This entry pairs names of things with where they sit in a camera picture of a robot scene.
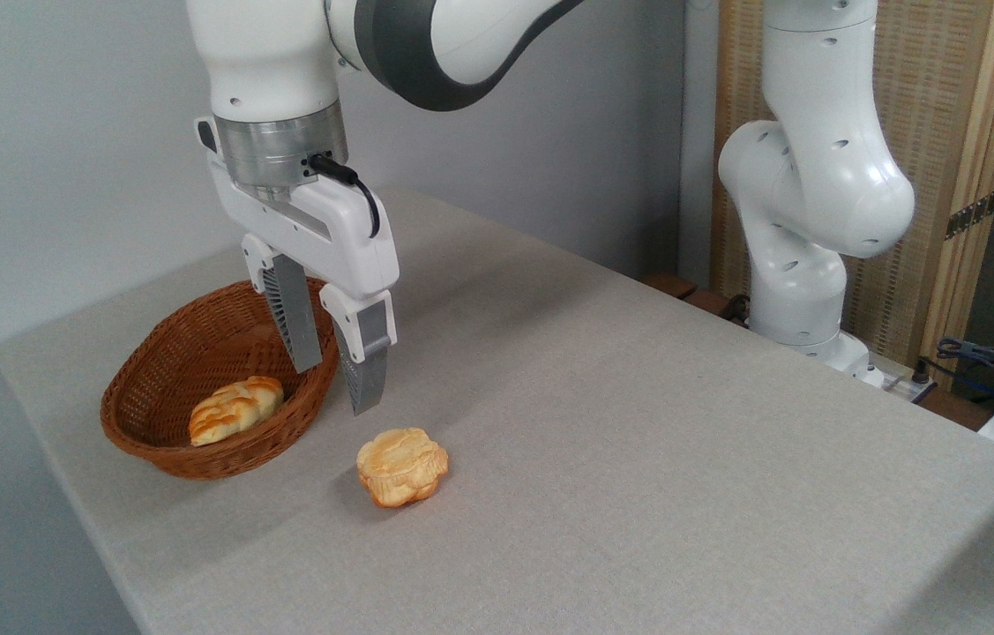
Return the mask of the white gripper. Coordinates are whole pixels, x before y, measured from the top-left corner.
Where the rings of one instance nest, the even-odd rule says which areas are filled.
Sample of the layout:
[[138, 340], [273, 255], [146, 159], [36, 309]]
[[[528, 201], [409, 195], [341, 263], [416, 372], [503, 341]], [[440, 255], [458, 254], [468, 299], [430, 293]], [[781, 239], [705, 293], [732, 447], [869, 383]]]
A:
[[373, 225], [366, 194], [328, 176], [274, 193], [235, 183], [229, 162], [213, 150], [214, 120], [195, 124], [223, 209], [249, 233], [242, 250], [251, 284], [265, 298], [295, 370], [323, 361], [306, 269], [330, 282], [320, 301], [333, 319], [353, 414], [366, 413], [383, 397], [388, 350], [397, 342], [387, 289], [400, 269], [386, 210], [376, 202]]

